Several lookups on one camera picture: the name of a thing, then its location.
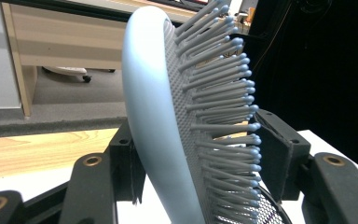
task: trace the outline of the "paddle brush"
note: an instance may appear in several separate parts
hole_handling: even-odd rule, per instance
[[[254,82],[242,39],[219,0],[175,28],[157,7],[136,10],[122,55],[132,137],[172,223],[256,223],[260,125],[247,123]],[[242,137],[229,137],[248,132]]]

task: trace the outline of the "black plastic mount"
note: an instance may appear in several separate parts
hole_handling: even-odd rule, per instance
[[[263,158],[260,172],[275,202],[297,200],[300,189],[296,185],[299,166],[307,162],[310,143],[278,116],[259,110],[255,121],[262,127],[257,131],[262,139]]]
[[[139,160],[127,120],[121,124],[104,152],[110,155],[117,201],[142,202],[146,171]]]
[[[358,224],[358,169],[346,158],[318,153],[301,165],[297,184],[309,224]]]

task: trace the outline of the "hairbrush back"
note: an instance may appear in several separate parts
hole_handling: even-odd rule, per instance
[[[123,85],[131,133],[142,164],[172,223],[256,223],[261,156],[242,124],[254,82],[233,18],[212,1],[175,28],[157,7],[136,10],[123,44]]]

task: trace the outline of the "table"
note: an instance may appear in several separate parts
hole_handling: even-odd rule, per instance
[[[26,201],[66,182],[70,178],[73,162],[81,155],[103,151],[115,132],[116,129],[111,129],[0,138],[0,190],[17,190]],[[324,151],[344,156],[313,132],[299,133],[311,143],[311,155]],[[7,157],[2,155],[6,155],[10,148],[16,148],[15,154],[23,158],[21,162],[6,162]],[[31,160],[34,155],[43,160]],[[298,201],[282,203],[283,209],[296,224],[305,223],[301,211],[302,198],[301,194]],[[145,182],[143,204],[133,206],[131,203],[119,202],[117,207],[119,223],[122,224],[170,223],[148,179]]]
[[[112,14],[116,12],[124,18],[112,21],[35,7],[2,4],[22,108],[26,117],[32,114],[37,66],[120,69],[125,21],[134,10],[148,5],[158,6],[176,22],[184,22],[195,13],[146,0],[65,2],[110,10]]]

